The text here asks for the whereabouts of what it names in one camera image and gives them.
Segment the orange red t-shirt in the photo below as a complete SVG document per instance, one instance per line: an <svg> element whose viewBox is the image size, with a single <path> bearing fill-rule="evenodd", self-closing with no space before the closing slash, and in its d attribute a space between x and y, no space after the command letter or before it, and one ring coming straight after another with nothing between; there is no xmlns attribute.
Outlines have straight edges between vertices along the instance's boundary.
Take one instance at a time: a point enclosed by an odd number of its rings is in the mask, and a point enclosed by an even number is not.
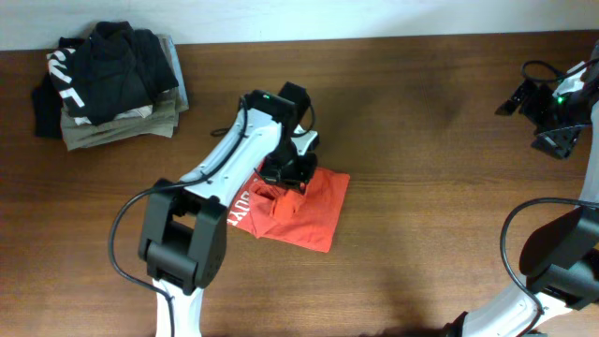
<svg viewBox="0 0 599 337"><path fill-rule="evenodd" d="M297 191L268 184L253 173L235 196L226 223L257 239L327 253L349 183L347 173L318 168Z"/></svg>

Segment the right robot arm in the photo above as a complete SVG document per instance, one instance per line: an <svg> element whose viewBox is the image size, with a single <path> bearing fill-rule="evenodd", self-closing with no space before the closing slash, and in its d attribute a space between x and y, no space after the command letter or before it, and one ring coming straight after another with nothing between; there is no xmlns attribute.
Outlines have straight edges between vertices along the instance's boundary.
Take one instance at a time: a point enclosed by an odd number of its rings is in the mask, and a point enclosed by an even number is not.
<svg viewBox="0 0 599 337"><path fill-rule="evenodd" d="M446 324L442 336L536 336L538 326L551 318L598 302L598 52L566 72L554 66L549 71L549 79L523 72L523 83L496 112L525 116L536 127L533 148L556 159L568 158L580 132L589 128L592 147L580 196L532 199L507 215L500 257L509 287ZM541 204L572 210L535 230L513 269L506 253L508 229L519 212Z"/></svg>

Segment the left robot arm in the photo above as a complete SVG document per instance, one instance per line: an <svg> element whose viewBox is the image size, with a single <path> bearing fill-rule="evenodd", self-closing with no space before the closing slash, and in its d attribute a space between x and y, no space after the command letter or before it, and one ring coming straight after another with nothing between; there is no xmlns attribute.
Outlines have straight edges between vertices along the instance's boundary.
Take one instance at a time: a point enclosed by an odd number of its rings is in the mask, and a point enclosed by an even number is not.
<svg viewBox="0 0 599 337"><path fill-rule="evenodd" d="M291 82L272 95L241 97L235 122L212 152L178 183L158 180L145 209L138 254L158 289L156 333L198 336L204 289L226 253L226 219L252 175L304 191L313 178L318 135L302 130L312 111L307 91Z"/></svg>

